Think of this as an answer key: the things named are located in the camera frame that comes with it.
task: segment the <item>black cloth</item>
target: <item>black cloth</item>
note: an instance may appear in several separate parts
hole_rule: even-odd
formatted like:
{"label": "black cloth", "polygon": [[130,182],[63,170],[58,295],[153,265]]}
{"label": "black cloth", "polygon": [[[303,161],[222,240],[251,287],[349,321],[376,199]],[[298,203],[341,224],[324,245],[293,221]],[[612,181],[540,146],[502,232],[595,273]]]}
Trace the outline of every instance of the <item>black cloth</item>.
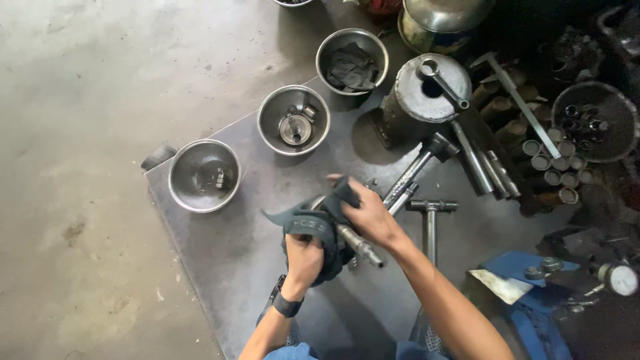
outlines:
{"label": "black cloth", "polygon": [[[311,285],[317,286],[325,281],[332,280],[336,277],[342,266],[349,262],[353,257],[353,250],[345,246],[338,249],[338,239],[335,231],[335,224],[348,224],[349,220],[344,217],[341,202],[345,201],[354,208],[360,207],[360,198],[356,195],[348,183],[349,178],[341,177],[336,181],[335,187],[324,198],[324,206],[320,210],[309,210],[309,204],[316,199],[313,197],[309,200],[295,205],[293,208],[278,214],[262,214],[272,223],[282,226],[283,235],[286,234],[304,234],[310,235],[307,241],[311,240],[311,236],[315,236],[323,244],[324,264],[317,279]],[[287,254],[287,245],[282,240],[282,248]],[[289,268],[289,260],[287,259],[287,268]]]}
{"label": "black cloth", "polygon": [[362,50],[351,42],[330,56],[326,79],[333,87],[345,92],[373,90],[378,76],[378,65]]}

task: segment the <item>stained floor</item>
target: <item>stained floor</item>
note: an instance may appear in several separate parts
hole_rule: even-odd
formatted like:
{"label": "stained floor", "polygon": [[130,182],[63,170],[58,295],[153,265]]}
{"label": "stained floor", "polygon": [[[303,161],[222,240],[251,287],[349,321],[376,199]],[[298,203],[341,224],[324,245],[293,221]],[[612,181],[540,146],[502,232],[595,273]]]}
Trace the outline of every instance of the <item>stained floor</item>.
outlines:
{"label": "stained floor", "polygon": [[221,358],[140,163],[308,81],[347,27],[375,28],[340,0],[1,1],[0,358]]}

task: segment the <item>hand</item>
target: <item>hand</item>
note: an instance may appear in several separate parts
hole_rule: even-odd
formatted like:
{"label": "hand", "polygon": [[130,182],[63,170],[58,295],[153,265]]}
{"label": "hand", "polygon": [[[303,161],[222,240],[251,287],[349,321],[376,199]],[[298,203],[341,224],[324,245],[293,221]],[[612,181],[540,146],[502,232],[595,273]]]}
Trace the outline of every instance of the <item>hand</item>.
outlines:
{"label": "hand", "polygon": [[[327,179],[336,181],[341,176],[332,174]],[[343,201],[342,212],[362,235],[386,249],[403,239],[408,239],[377,193],[352,178],[349,178],[349,186],[360,198],[360,209]]]}
{"label": "hand", "polygon": [[288,301],[300,301],[309,286],[316,280],[324,263],[324,250],[317,238],[301,241],[303,235],[287,234],[289,273],[282,285],[281,294]]}

